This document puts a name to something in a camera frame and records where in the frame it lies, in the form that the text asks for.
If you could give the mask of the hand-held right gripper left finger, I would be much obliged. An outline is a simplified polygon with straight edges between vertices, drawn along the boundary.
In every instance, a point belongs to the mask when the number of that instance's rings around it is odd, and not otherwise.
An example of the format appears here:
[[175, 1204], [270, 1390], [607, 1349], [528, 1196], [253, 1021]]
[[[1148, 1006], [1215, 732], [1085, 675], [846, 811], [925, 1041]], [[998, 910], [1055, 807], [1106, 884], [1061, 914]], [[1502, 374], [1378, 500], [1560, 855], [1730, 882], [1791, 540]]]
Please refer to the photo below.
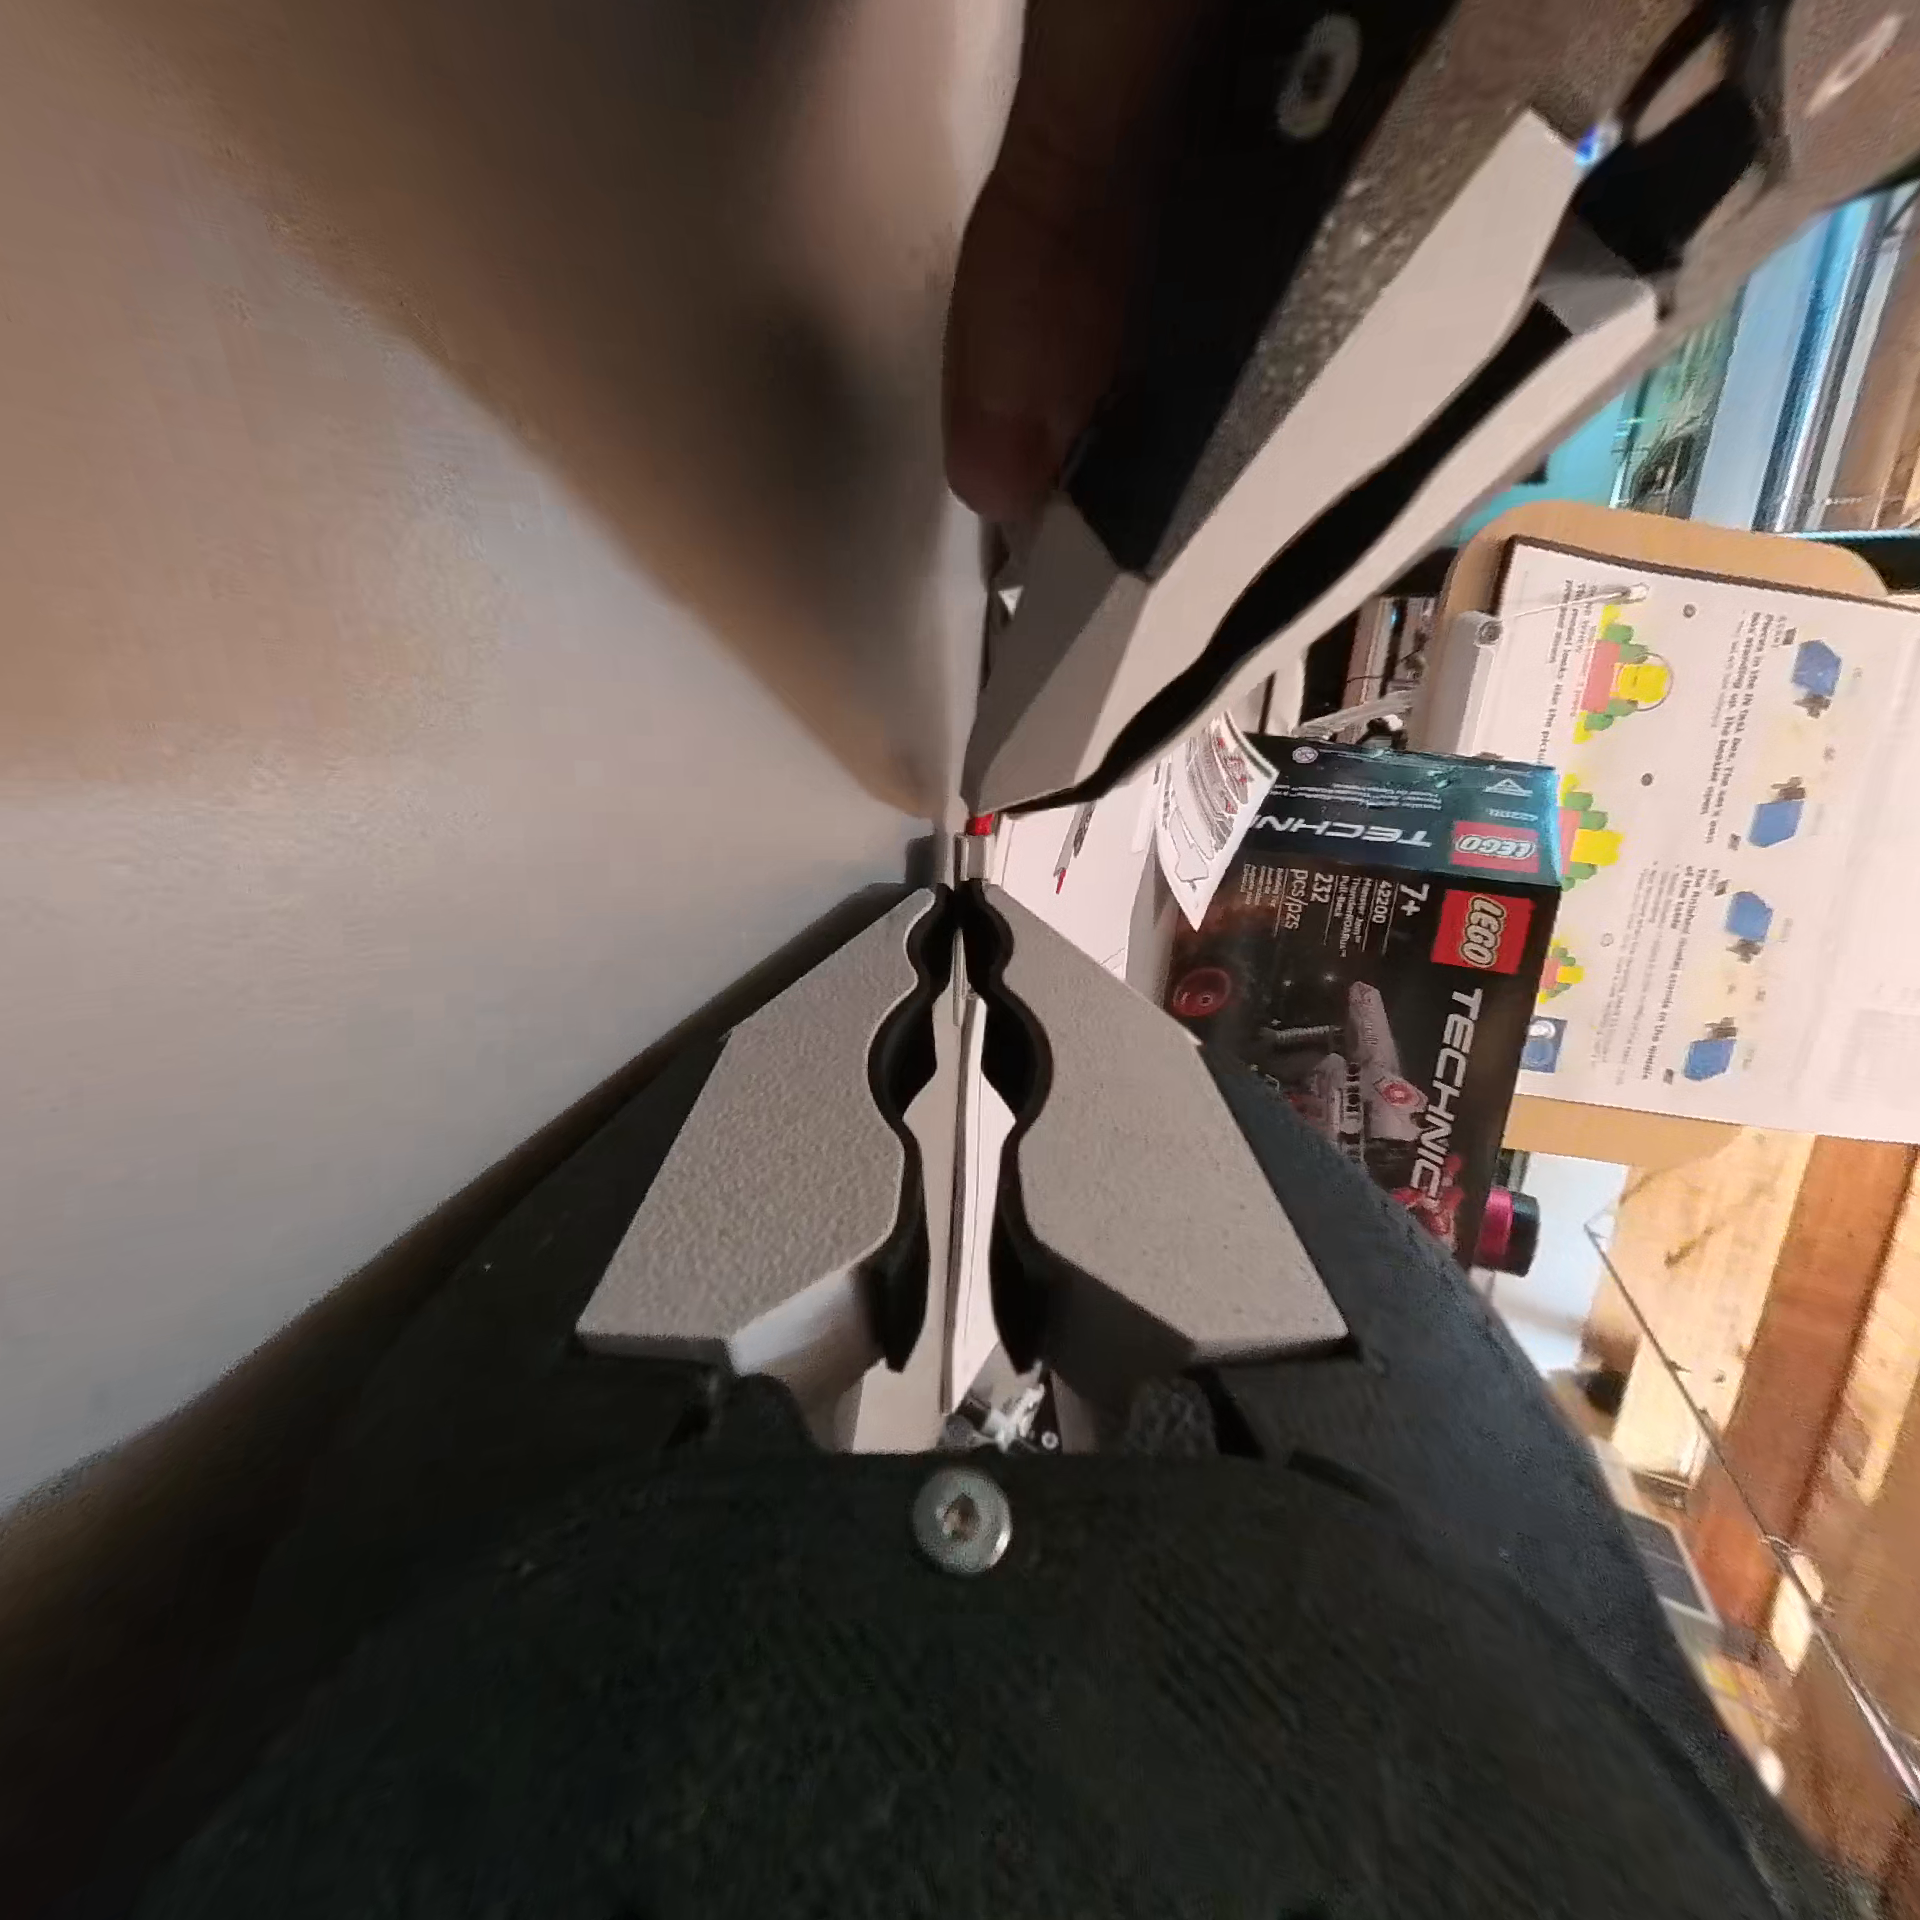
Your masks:
[[952, 906], [906, 895], [726, 1033], [575, 1324], [584, 1349], [770, 1379], [812, 1425], [906, 1366], [927, 1307], [906, 1118], [936, 1065]]

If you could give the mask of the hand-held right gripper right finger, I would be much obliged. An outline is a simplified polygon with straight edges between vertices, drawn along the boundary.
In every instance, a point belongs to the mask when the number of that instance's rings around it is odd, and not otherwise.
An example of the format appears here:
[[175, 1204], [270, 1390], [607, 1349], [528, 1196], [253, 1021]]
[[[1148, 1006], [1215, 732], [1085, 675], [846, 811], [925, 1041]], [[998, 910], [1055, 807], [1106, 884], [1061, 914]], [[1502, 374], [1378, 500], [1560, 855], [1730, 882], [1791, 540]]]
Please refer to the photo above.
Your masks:
[[1165, 1379], [1349, 1324], [1194, 1038], [1002, 887], [964, 890], [991, 1159], [988, 1281], [1024, 1371]]

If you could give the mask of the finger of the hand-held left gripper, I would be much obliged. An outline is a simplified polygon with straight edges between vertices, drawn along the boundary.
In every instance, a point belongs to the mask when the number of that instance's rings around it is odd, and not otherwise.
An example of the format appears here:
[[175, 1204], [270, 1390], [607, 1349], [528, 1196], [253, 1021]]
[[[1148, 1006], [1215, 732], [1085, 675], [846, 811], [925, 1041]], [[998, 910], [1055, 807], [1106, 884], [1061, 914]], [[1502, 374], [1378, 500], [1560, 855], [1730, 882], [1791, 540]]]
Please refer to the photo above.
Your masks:
[[1260, 570], [1199, 658], [1140, 708], [1088, 779], [1008, 810], [1103, 794], [1246, 684], [1274, 677], [1280, 646], [1312, 645], [1532, 465], [1539, 445], [1651, 341], [1654, 309], [1651, 289], [1629, 275], [1546, 275], [1491, 361], [1399, 455]]
[[1158, 571], [1120, 565], [1068, 495], [1050, 500], [978, 694], [971, 811], [1088, 779], [1260, 570], [1437, 418], [1519, 325], [1575, 183], [1572, 147], [1523, 113]]

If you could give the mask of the long grey toy piece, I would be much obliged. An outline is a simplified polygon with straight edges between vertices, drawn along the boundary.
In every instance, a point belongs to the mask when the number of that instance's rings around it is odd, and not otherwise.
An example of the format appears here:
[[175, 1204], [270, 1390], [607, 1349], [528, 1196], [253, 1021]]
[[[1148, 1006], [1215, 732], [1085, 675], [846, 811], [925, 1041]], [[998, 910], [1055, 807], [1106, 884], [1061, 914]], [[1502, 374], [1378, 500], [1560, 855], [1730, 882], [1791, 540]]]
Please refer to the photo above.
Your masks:
[[991, 876], [994, 837], [967, 837], [967, 827], [950, 841], [950, 1020], [964, 1029], [974, 999], [970, 929], [975, 887]]

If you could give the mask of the grey desk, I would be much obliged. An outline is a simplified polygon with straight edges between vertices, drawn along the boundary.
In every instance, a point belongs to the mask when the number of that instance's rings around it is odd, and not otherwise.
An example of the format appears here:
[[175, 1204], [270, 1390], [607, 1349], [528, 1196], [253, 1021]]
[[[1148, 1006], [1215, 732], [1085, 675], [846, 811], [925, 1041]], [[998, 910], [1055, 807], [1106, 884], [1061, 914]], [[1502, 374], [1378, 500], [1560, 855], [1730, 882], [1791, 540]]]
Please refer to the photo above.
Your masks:
[[4, 4], [4, 1514], [952, 817], [1027, 4]]

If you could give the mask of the person's left hand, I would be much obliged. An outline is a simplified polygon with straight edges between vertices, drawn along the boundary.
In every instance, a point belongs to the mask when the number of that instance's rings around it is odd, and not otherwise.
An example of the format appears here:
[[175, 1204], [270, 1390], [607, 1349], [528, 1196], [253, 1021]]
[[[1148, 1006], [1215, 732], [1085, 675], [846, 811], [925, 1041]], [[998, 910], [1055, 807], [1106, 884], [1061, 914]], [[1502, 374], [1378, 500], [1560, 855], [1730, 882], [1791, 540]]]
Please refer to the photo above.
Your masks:
[[950, 286], [943, 465], [986, 521], [1032, 515], [1120, 361], [1208, 4], [1035, 2]]

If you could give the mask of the white document stand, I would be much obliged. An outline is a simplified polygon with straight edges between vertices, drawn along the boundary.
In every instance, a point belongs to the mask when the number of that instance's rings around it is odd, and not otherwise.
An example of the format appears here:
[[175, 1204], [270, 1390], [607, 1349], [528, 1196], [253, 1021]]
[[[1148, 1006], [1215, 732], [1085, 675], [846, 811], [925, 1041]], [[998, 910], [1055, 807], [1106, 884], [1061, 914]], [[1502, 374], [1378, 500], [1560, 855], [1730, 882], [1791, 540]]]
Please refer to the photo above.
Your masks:
[[1356, 746], [1373, 729], [1387, 729], [1390, 746], [1405, 753], [1461, 753], [1479, 724], [1502, 641], [1500, 614], [1459, 613], [1429, 641], [1416, 678], [1302, 722], [1301, 737]]

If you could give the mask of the black toy set box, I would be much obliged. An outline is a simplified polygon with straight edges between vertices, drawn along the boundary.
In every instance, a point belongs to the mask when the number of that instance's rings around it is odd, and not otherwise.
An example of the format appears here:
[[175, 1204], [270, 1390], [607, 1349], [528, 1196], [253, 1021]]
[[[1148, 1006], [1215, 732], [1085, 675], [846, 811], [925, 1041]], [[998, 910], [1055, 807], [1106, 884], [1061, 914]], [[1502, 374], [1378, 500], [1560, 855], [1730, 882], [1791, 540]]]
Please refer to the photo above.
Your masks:
[[1255, 739], [1280, 778], [1173, 938], [1165, 1011], [1472, 1269], [1557, 956], [1557, 773]]

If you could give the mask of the white instruction booklet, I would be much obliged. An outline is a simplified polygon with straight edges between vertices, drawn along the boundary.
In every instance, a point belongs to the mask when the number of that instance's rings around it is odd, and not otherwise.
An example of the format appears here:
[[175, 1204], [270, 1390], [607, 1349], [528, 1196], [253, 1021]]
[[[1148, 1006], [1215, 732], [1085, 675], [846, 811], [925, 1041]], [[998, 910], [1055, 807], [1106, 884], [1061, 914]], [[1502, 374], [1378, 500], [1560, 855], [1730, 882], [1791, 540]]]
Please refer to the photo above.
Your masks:
[[1186, 753], [1103, 797], [1002, 811], [988, 891], [1012, 949], [1004, 990], [1045, 1038], [1120, 1045], [1173, 1033], [1173, 938], [1195, 929], [1218, 878], [1213, 810]]

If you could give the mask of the toy sticker sheet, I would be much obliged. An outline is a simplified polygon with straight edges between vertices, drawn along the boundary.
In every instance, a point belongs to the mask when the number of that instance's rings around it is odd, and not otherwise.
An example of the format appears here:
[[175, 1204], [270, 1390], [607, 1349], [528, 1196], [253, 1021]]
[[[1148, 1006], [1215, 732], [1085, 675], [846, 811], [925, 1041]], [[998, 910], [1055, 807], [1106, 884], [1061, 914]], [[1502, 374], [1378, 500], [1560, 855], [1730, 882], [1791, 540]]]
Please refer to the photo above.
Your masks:
[[1158, 763], [1154, 853], [1189, 929], [1199, 929], [1244, 837], [1280, 778], [1236, 721], [1220, 711]]

